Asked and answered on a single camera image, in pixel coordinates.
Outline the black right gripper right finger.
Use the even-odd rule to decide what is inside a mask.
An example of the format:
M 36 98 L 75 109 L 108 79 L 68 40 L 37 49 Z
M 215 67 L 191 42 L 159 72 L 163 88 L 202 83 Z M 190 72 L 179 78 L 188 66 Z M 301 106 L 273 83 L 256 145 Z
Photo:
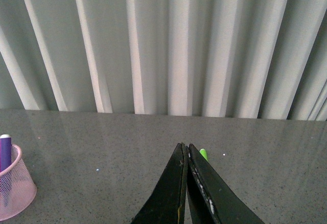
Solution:
M 263 223 L 189 145 L 188 198 L 192 223 Z

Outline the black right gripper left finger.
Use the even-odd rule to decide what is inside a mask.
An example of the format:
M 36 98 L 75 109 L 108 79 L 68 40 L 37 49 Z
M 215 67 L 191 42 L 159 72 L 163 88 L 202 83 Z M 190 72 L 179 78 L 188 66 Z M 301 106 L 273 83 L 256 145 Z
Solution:
M 186 145 L 176 145 L 152 194 L 132 223 L 184 223 L 189 155 Z

